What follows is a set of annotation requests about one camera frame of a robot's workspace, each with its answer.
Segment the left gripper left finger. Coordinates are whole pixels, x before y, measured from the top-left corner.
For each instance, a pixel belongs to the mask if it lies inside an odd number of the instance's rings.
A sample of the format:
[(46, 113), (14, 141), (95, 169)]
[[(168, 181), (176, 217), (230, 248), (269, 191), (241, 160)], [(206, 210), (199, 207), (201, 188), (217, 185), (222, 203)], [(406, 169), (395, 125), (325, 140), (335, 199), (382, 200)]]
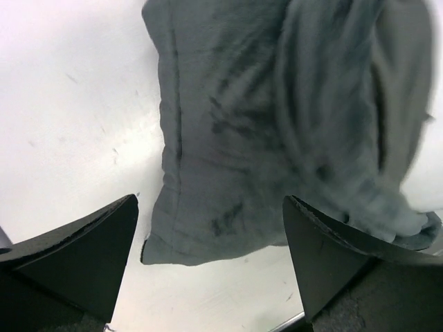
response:
[(1, 249), (2, 322), (110, 322), (138, 220), (138, 199)]

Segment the zebra pillowcase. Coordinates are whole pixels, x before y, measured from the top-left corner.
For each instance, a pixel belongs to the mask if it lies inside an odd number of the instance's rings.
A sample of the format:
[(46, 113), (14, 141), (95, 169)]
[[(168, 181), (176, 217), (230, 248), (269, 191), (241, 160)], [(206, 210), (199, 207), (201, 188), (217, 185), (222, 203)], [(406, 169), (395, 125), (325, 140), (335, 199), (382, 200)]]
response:
[(148, 1), (163, 186), (145, 265), (285, 246), (294, 196), (411, 250), (442, 229), (400, 185), (432, 84), (424, 1)]

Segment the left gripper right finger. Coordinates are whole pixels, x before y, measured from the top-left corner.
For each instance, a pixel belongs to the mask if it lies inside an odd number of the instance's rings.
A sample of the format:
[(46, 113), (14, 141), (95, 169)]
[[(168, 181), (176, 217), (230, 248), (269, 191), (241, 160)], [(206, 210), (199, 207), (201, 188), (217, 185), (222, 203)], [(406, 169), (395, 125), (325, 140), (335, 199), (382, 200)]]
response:
[(442, 257), (386, 243), (293, 196), (283, 219), (308, 322), (440, 322)]

